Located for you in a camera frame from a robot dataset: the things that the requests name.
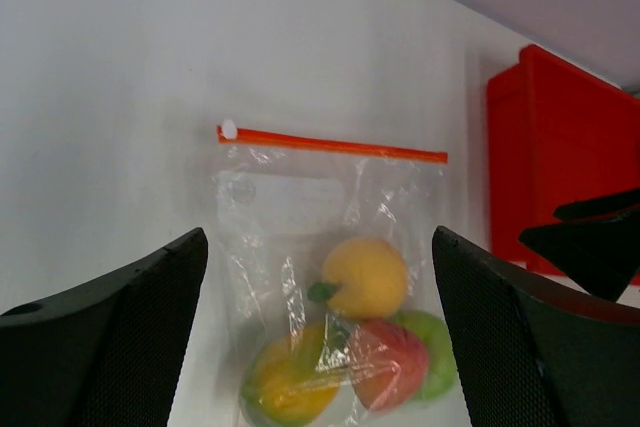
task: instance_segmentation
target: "plastic bag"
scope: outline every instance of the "plastic bag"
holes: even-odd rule
[[[429,313],[446,154],[227,127],[212,250],[237,425],[359,425],[447,392],[451,341]]]

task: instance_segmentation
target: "red storage box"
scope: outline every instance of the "red storage box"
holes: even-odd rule
[[[535,45],[489,81],[496,255],[561,275],[518,236],[526,227],[557,222],[559,205],[640,186],[639,106],[633,96]]]

